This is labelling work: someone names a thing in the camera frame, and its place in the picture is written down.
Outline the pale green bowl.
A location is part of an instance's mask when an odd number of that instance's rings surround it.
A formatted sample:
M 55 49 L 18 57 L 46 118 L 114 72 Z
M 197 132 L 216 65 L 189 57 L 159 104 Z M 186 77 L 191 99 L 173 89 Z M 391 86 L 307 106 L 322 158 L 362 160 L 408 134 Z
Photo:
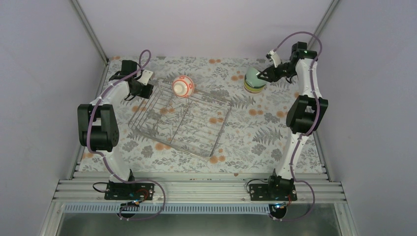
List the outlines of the pale green bowl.
M 253 87 L 246 80 L 244 81 L 244 87 L 245 87 L 246 90 L 253 90 L 253 91 L 262 90 L 262 89 L 264 89 L 265 86 L 266 86 L 266 84 L 261 85 L 261 86 Z
M 257 70 L 254 67 L 249 67 L 246 71 L 245 80 L 253 87 L 267 84 L 266 81 L 260 80 L 257 77 L 258 73 L 259 73 L 259 70 Z

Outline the yellow green bowl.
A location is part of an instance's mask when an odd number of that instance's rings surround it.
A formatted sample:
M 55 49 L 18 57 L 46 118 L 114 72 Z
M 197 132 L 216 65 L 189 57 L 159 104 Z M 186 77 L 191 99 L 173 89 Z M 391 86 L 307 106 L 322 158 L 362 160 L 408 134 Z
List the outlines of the yellow green bowl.
M 262 92 L 264 90 L 264 88 L 265 88 L 265 86 L 262 86 L 260 88 L 253 88 L 253 87 L 251 87 L 247 84 L 244 84 L 244 89 L 247 92 L 252 93 L 252 94 L 258 94 L 258 93 Z

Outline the red patterned white bowl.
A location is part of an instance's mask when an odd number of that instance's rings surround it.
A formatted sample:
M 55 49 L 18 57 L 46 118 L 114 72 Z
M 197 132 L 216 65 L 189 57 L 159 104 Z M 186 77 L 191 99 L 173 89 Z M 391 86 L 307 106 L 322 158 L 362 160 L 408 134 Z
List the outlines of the red patterned white bowl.
M 195 85 L 186 75 L 177 76 L 172 82 L 173 93 L 179 98 L 190 97 L 194 93 Z

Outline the wire dish rack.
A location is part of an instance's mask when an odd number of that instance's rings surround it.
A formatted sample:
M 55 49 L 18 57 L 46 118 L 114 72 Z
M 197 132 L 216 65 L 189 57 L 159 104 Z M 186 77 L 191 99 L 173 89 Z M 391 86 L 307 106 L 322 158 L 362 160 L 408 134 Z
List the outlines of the wire dish rack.
M 179 98 L 165 81 L 139 107 L 128 122 L 133 132 L 201 159 L 213 156 L 232 109 L 230 100 L 199 89 Z

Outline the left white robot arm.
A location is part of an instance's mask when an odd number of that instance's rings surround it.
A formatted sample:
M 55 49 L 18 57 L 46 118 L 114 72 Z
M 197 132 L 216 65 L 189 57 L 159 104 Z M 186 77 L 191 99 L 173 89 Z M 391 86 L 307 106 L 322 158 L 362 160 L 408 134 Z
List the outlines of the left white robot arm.
M 80 144 L 102 157 L 111 182 L 120 183 L 117 192 L 124 199 L 136 195 L 132 170 L 123 161 L 119 144 L 119 126 L 115 109 L 123 100 L 150 98 L 155 73 L 133 60 L 123 60 L 121 69 L 109 79 L 108 87 L 92 102 L 77 108 Z

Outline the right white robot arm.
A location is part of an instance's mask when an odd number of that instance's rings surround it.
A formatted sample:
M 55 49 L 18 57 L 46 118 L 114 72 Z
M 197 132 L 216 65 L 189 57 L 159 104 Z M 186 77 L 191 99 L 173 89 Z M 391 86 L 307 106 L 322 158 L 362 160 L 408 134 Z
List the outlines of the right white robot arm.
M 318 53 L 307 49 L 305 42 L 292 46 L 289 62 L 278 63 L 275 52 L 268 54 L 274 65 L 257 73 L 257 78 L 266 82 L 277 82 L 281 78 L 298 78 L 299 95 L 288 111 L 286 126 L 289 128 L 283 162 L 268 179 L 267 196 L 279 200 L 293 192 L 294 169 L 302 148 L 310 134 L 318 128 L 328 107 L 328 101 L 321 97 L 317 85 Z

